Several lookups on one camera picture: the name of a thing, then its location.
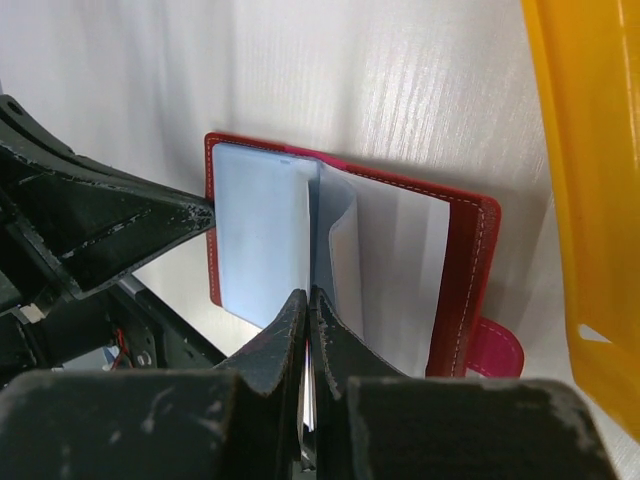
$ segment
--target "card holder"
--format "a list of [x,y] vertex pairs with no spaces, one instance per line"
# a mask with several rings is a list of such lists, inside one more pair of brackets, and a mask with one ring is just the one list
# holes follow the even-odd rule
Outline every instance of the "card holder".
[[[500,207],[494,199],[350,164],[320,152],[211,133],[205,137],[206,195],[211,200],[214,198],[212,152],[218,143],[316,159],[351,175],[448,202],[446,254],[425,374],[463,376],[470,368],[485,376],[520,375],[524,353],[515,336],[495,322],[480,317],[500,223]],[[211,299],[223,306],[215,231],[207,233],[207,248]]]

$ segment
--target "yellow object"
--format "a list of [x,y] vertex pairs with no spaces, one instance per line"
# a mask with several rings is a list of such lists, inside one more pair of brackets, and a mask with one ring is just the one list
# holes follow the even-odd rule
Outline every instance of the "yellow object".
[[[640,0],[522,5],[556,199],[573,375],[640,440]],[[582,338],[581,325],[609,342]]]

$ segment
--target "textured white surface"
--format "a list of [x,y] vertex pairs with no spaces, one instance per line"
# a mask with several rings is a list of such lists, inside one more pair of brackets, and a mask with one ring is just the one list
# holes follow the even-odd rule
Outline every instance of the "textured white surface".
[[[76,151],[201,194],[202,137],[230,130],[496,197],[485,315],[525,375],[571,382],[535,79],[516,0],[4,0],[0,76]],[[207,300],[205,242],[140,274],[229,353],[255,329]],[[178,283],[177,272],[189,282]],[[622,478],[638,446],[594,408]]]

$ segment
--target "white stitching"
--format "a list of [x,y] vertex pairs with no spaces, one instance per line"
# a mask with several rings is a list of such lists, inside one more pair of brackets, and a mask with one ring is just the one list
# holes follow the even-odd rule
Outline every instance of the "white stitching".
[[477,363],[470,363],[469,364],[469,368],[471,368],[472,370],[475,370],[478,373],[483,374],[485,377],[493,377],[491,372],[488,372],[487,370],[485,370],[483,367],[481,367]]
[[396,187],[400,187],[400,188],[405,188],[407,190],[413,190],[414,192],[418,192],[418,193],[423,193],[423,194],[427,194],[429,196],[432,197],[438,197],[438,198],[442,198],[445,200],[450,200],[452,202],[462,202],[462,203],[468,203],[470,205],[473,205],[474,207],[476,207],[478,209],[478,211],[480,212],[480,230],[478,232],[478,237],[476,239],[476,250],[473,254],[473,267],[471,269],[471,278],[469,279],[469,290],[467,291],[467,298],[464,304],[464,309],[462,310],[462,318],[460,319],[460,326],[458,327],[458,335],[456,338],[456,350],[455,353],[453,355],[453,364],[451,365],[451,376],[454,376],[454,372],[456,369],[456,365],[458,362],[458,355],[460,354],[460,341],[462,339],[462,327],[464,326],[464,320],[465,317],[467,315],[467,310],[469,309],[469,303],[471,302],[471,291],[473,290],[473,281],[475,279],[476,276],[476,268],[478,266],[478,258],[480,256],[480,245],[482,244],[482,237],[484,235],[484,227],[485,227],[485,218],[484,218],[484,210],[482,209],[482,207],[480,205],[478,205],[475,202],[472,202],[471,200],[465,200],[462,198],[456,198],[456,197],[450,197],[448,195],[442,195],[440,193],[435,193],[435,192],[430,192],[428,190],[422,189],[422,188],[418,188],[418,187],[414,187],[412,185],[402,185],[400,183],[396,183],[396,182],[392,182],[390,180],[386,180],[384,178],[377,178],[377,177],[372,177],[369,175],[366,175],[364,173],[358,173],[358,172],[350,172],[353,173],[354,175],[358,175],[360,177],[364,177],[364,178],[369,178],[371,180],[375,180],[378,182],[383,182],[383,183],[387,183],[389,185],[393,185]]
[[480,323],[480,327],[481,328],[486,328],[490,332],[493,332],[496,335],[498,335],[499,337],[501,337],[502,339],[504,339],[507,342],[507,345],[509,345],[509,348],[511,349],[511,353],[513,355],[516,354],[516,349],[513,346],[513,343],[511,342],[511,339],[509,337],[507,337],[503,332],[501,332],[500,330],[496,330],[495,328],[492,328],[492,327],[490,327],[489,325],[487,325],[485,323]]

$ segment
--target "black metal bracket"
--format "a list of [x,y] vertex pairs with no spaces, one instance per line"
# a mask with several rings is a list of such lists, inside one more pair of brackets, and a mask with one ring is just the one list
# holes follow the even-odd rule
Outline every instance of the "black metal bracket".
[[210,202],[76,155],[0,95],[0,313],[46,315],[214,225]]

